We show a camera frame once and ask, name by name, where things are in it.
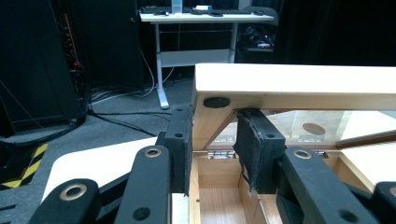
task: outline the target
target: wooden drawer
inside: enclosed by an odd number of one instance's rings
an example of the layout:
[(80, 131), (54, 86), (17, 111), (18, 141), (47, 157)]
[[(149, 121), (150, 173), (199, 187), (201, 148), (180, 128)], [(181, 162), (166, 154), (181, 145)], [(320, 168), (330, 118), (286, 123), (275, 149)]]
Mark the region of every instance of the wooden drawer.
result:
[[(371, 192), (360, 171), (340, 150), (328, 150), (323, 160), (345, 182)], [(276, 196), (248, 191), (238, 159), (210, 160), (195, 152), (191, 169), (190, 223), (282, 223)]]

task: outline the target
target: clamp jaw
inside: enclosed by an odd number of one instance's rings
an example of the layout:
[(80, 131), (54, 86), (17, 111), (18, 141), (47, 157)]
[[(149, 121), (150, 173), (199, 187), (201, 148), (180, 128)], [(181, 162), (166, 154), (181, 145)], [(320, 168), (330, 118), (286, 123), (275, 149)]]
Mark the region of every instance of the clamp jaw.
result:
[[(259, 109), (240, 109), (237, 117), (233, 148), (241, 175), (250, 190), (276, 194), (284, 223), (396, 220), (395, 182), (377, 184), (373, 194), (355, 189), (341, 182), (315, 151), (285, 147), (284, 136)], [(176, 109), (156, 146), (138, 152), (131, 173), (101, 188), (86, 179), (63, 183), (38, 207), (31, 223), (171, 223), (170, 194), (189, 191), (191, 119), (189, 106)]]

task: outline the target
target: yellow and black hazard tape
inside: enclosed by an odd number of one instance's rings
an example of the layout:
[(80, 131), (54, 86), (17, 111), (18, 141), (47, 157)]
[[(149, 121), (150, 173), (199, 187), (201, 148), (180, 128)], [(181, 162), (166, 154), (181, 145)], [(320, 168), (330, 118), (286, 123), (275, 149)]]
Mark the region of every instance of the yellow and black hazard tape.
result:
[(32, 181), (35, 172), (40, 165), (41, 159), (43, 158), (44, 152), (47, 150), (48, 144), (44, 144), (38, 147), (33, 153), (32, 159), (29, 165), (24, 170), (20, 178), (14, 179), (9, 182), (1, 183), (0, 190), (2, 189), (15, 189), (23, 185), (27, 185)]

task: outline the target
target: desk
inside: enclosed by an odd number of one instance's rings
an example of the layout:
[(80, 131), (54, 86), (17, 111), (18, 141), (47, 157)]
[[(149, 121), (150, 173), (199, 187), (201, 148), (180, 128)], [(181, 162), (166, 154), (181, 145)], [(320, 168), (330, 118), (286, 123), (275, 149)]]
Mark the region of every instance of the desk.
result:
[[(238, 33), (238, 23), (240, 22), (261, 22), (273, 20), (270, 16), (256, 15), (224, 15), (223, 17), (211, 17), (208, 15), (191, 15), (189, 13), (176, 17), (154, 16), (152, 14), (140, 14), (142, 22), (150, 22), (155, 26), (155, 41), (157, 54), (157, 93), (160, 100), (161, 109), (169, 108), (165, 91), (163, 90), (163, 67), (189, 66), (196, 63), (233, 63), (235, 57), (236, 37)], [(161, 52), (160, 47), (160, 24), (180, 24), (180, 23), (232, 23), (233, 32), (231, 35), (231, 45), (229, 49), (209, 49), (209, 50), (183, 50)]]

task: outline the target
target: desk leg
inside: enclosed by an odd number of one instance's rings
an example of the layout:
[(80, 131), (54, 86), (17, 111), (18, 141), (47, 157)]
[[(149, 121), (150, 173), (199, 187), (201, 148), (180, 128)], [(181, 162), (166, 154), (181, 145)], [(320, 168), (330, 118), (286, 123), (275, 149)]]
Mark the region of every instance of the desk leg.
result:
[(235, 48), (236, 48), (236, 38), (238, 36), (238, 22), (233, 23), (233, 32), (231, 33), (231, 46), (230, 52), (228, 54), (228, 63), (235, 62)]
[(157, 93), (160, 100), (161, 109), (168, 109), (169, 104), (166, 99), (165, 90), (163, 89), (163, 67), (161, 65), (161, 48), (160, 48), (160, 25), (155, 24), (155, 47), (157, 53)]

